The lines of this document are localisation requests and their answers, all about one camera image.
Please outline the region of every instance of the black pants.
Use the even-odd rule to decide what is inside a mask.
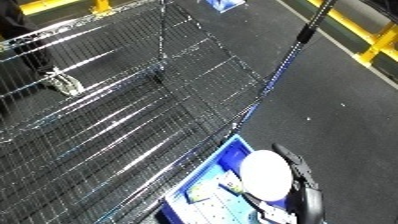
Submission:
[[[36,27],[27,21],[17,0],[0,0],[0,35],[4,39],[13,39],[35,30]],[[23,39],[29,40],[33,37],[30,36]],[[43,41],[35,41],[16,47],[14,50],[17,54],[22,54],[43,45]],[[51,69],[53,67],[51,59],[52,56],[47,49],[22,55],[23,62],[34,72],[45,72]]]

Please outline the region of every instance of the white object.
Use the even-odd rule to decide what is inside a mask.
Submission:
[[[278,201],[288,193],[293,175],[287,162],[269,150],[254,151],[241,163],[243,188],[263,201]]]
[[[239,180],[239,178],[235,175],[235,173],[232,170],[228,170],[224,174],[223,179],[220,181],[220,185],[234,194],[243,193],[242,182]]]
[[[289,223],[289,224],[297,224],[296,214],[289,214],[285,210],[273,207],[268,205],[265,202],[260,203],[260,209],[263,210],[263,213],[258,213],[258,220],[260,223],[269,223],[265,222],[269,220],[273,223]]]

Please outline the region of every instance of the shoe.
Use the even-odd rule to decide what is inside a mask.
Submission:
[[[53,67],[50,71],[40,72],[41,84],[52,87],[66,96],[76,96],[84,92],[84,87],[79,80],[63,73],[59,68]]]

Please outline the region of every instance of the gray floor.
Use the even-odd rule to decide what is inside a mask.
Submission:
[[[257,72],[268,74],[303,22],[276,2],[219,15],[179,1]],[[245,126],[255,148],[278,142],[305,156],[324,189],[329,223],[394,223],[397,90],[317,35]]]

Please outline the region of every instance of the blue item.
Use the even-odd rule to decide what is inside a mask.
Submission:
[[[206,0],[213,8],[217,9],[220,13],[226,12],[236,6],[245,3],[245,0]]]
[[[163,213],[173,224],[180,223],[256,223],[254,208],[241,194],[233,194],[220,185],[215,185],[212,196],[192,203],[187,192],[198,183],[219,182],[228,170],[239,177],[242,160],[253,149],[239,136],[234,135],[206,161],[198,166],[165,197]]]

